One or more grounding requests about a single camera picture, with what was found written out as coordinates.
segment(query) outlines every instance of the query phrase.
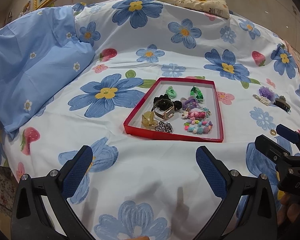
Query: mint green scrunchie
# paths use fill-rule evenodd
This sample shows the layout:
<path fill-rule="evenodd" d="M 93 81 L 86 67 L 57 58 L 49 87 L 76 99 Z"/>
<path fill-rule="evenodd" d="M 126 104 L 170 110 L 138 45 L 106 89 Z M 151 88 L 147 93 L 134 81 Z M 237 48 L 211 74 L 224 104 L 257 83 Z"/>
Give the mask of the mint green scrunchie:
<path fill-rule="evenodd" d="M 168 87 L 168 89 L 166 90 L 166 94 L 168 94 L 168 96 L 170 98 L 176 98 L 177 97 L 177 93 L 175 92 L 175 90 L 171 86 Z"/>

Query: blue gripper pad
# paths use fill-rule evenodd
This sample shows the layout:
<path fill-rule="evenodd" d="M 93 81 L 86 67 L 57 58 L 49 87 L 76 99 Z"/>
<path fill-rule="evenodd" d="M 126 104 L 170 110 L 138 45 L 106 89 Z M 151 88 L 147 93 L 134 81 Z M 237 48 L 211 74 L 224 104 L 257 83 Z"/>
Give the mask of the blue gripper pad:
<path fill-rule="evenodd" d="M 227 195 L 227 183 L 225 178 L 221 175 L 220 171 L 216 168 L 202 148 L 199 147 L 197 149 L 195 158 L 215 196 L 221 197 L 222 200 L 224 200 Z"/>
<path fill-rule="evenodd" d="M 285 127 L 282 124 L 277 125 L 276 132 L 277 134 L 287 139 L 288 141 L 292 142 L 293 144 L 299 142 L 299 134 L 289 129 L 288 127 Z"/>
<path fill-rule="evenodd" d="M 92 162 L 93 153 L 91 147 L 86 146 L 83 153 L 81 152 L 82 150 L 79 150 L 76 154 L 76 156 L 81 156 L 79 156 L 78 160 L 73 164 L 73 167 L 63 179 L 61 195 L 64 199 L 70 198 L 74 195 Z"/>

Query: blue pillow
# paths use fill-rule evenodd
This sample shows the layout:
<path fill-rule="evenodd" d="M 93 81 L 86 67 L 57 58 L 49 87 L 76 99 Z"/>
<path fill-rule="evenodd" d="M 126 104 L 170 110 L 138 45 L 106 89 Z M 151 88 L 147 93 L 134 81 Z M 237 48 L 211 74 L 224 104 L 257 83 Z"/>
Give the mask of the blue pillow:
<path fill-rule="evenodd" d="M 13 137 L 93 60 L 75 36 L 71 7 L 44 8 L 0 29 L 0 121 Z"/>

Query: green bracelet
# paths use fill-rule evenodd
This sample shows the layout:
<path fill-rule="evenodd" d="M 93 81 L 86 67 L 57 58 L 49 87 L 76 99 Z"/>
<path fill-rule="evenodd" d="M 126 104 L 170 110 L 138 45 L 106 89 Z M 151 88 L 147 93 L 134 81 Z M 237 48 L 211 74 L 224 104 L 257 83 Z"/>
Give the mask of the green bracelet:
<path fill-rule="evenodd" d="M 195 97 L 197 98 L 198 102 L 202 103 L 203 102 L 203 95 L 202 95 L 200 89 L 197 88 L 197 87 L 193 87 L 190 91 L 190 95 L 194 96 L 195 93 L 197 94 Z"/>
<path fill-rule="evenodd" d="M 176 98 L 177 97 L 177 93 L 175 92 L 175 90 L 171 86 L 168 87 L 168 89 L 166 90 L 166 94 L 168 94 L 168 96 L 170 98 Z"/>

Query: metal screw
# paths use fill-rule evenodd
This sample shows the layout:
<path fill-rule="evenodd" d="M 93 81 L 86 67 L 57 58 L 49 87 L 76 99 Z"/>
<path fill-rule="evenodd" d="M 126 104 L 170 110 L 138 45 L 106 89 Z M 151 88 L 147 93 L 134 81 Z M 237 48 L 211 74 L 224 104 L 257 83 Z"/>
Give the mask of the metal screw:
<path fill-rule="evenodd" d="M 234 177 L 237 177 L 237 176 L 239 175 L 239 171 L 237 171 L 237 170 L 232 170 L 232 171 L 230 171 L 230 174 L 231 174 L 232 176 L 234 176 Z"/>
<path fill-rule="evenodd" d="M 51 177 L 57 176 L 57 174 L 58 174 L 57 170 L 50 171 L 50 176 Z"/>
<path fill-rule="evenodd" d="M 260 177 L 261 177 L 262 179 L 268 179 L 268 176 L 267 176 L 266 174 L 264 174 L 264 173 L 261 173 Z"/>
<path fill-rule="evenodd" d="M 22 179 L 22 180 L 28 179 L 28 174 L 23 174 L 23 175 L 21 176 L 21 179 Z"/>

